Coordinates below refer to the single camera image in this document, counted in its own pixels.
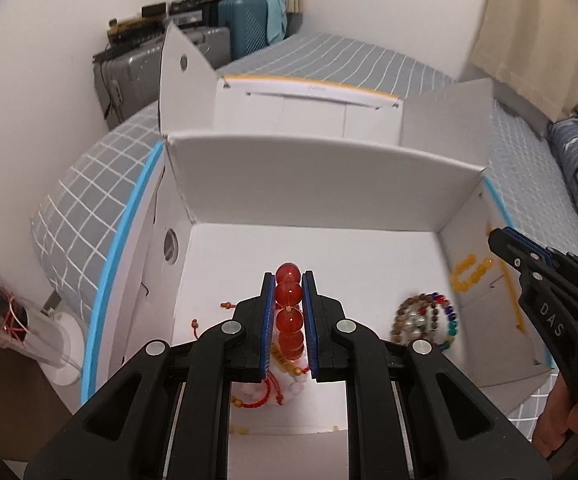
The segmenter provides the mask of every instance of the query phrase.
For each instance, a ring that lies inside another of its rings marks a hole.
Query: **box flap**
[[[437,232],[481,178],[469,164],[351,139],[169,141],[199,222]]]
[[[171,24],[162,47],[159,124],[163,135],[213,128],[218,76],[207,59]]]
[[[485,168],[493,138],[492,110],[491,79],[409,97],[404,104],[401,145]]]

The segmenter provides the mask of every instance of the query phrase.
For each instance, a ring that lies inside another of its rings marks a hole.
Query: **white cardboard box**
[[[447,357],[501,410],[513,409],[549,368],[517,306],[517,274],[486,244],[490,229],[506,225],[483,177],[491,108],[489,80],[402,102],[312,82],[222,79],[170,28],[159,110],[167,155],[156,192],[143,199],[153,230],[125,358],[153,338],[192,340],[192,319],[200,332],[227,319],[220,303],[257,296],[265,272],[293,261],[385,339],[405,298],[447,295],[460,323]],[[173,265],[163,256],[170,229]],[[456,294],[449,276],[468,254],[494,266]],[[309,380],[286,406],[234,408],[231,421],[252,434],[231,440],[233,478],[268,474],[264,461],[243,458],[262,445],[269,460],[286,460],[288,449],[319,457],[314,478],[340,469],[346,439],[331,432],[347,428],[344,384]]]

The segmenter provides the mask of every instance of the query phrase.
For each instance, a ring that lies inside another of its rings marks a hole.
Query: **hand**
[[[578,404],[573,404],[564,379],[558,376],[544,412],[538,418],[533,445],[544,458],[548,458],[565,443],[568,430],[578,434]]]

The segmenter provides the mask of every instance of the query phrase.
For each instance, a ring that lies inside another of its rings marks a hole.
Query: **gray suitcase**
[[[231,38],[226,27],[183,29],[214,69],[231,62]],[[164,36],[93,66],[94,86],[109,129],[158,99],[160,56]]]

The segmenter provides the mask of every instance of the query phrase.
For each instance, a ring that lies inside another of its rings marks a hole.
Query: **white wall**
[[[0,280],[43,303],[29,218],[105,132],[92,55],[111,18],[163,0],[0,0]]]
[[[306,30],[375,43],[457,78],[486,0],[306,0]]]

